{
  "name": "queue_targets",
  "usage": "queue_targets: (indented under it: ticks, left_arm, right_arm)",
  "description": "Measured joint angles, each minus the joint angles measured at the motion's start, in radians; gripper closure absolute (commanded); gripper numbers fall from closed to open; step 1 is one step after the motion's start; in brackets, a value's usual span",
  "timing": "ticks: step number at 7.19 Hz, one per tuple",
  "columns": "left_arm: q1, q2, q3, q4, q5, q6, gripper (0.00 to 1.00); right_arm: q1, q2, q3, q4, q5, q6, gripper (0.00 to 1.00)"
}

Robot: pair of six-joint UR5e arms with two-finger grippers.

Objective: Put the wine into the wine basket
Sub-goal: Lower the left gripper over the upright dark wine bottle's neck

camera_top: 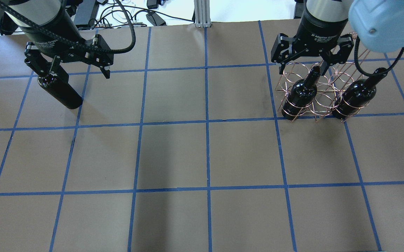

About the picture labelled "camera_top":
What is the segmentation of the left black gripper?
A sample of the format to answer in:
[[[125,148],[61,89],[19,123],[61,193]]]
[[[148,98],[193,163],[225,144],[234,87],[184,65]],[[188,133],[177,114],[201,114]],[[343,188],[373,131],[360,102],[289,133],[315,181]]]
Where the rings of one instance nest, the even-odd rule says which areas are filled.
[[[110,49],[107,42],[99,34],[94,35],[91,39],[84,39],[72,21],[50,21],[42,25],[42,28],[87,47],[104,50]],[[110,66],[114,63],[114,55],[112,53],[85,51],[75,45],[68,45],[57,38],[45,35],[33,27],[25,27],[24,32],[41,53],[51,58],[60,56],[65,63],[85,62],[86,64],[92,64],[99,68],[106,79],[110,78]],[[60,60],[56,60],[56,58],[52,58],[51,62],[44,58],[26,58],[25,64],[39,78],[60,79],[58,74],[53,72],[53,70],[58,69],[60,64]]]

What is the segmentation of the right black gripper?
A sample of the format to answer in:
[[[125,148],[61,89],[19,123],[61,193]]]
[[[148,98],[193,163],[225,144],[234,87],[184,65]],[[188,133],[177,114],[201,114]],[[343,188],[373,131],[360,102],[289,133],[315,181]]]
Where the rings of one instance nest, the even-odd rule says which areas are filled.
[[[347,19],[323,21],[304,11],[296,35],[277,35],[271,50],[271,62],[278,63],[279,74],[283,75],[286,65],[300,57],[321,57],[321,76],[329,67],[344,64],[354,47],[352,35],[342,35]]]

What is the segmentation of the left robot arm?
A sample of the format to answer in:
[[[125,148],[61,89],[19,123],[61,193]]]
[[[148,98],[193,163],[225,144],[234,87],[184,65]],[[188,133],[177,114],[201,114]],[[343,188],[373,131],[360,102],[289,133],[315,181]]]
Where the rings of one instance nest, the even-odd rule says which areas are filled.
[[[114,55],[104,39],[84,39],[59,0],[0,0],[0,10],[28,37],[25,63],[42,79],[64,79],[62,63],[83,62],[110,77]]]

